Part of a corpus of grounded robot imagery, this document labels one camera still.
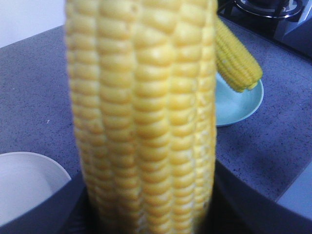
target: light blue plate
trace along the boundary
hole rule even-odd
[[[216,75],[216,125],[227,126],[252,115],[263,99],[263,84],[260,80],[252,90],[235,92],[217,73]]]

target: yellow corn cob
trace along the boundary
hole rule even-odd
[[[237,92],[253,89],[262,77],[255,58],[220,19],[216,21],[216,56],[218,72]]]
[[[215,170],[215,0],[68,0],[75,135],[111,232],[191,234]]]

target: speckled countertop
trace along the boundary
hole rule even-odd
[[[312,159],[311,62],[227,24],[262,66],[265,94],[248,119],[218,128],[217,158],[277,199]],[[62,27],[0,49],[0,154],[14,151],[79,170]]]

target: ceramic plate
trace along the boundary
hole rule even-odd
[[[252,90],[243,93],[234,91],[217,73],[216,75],[216,124],[227,126],[252,115],[263,99],[263,84],[260,80]]]
[[[46,156],[0,155],[0,226],[42,203],[70,179],[62,166]]]

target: white wall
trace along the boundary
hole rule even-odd
[[[0,48],[63,25],[65,0],[0,0]]]

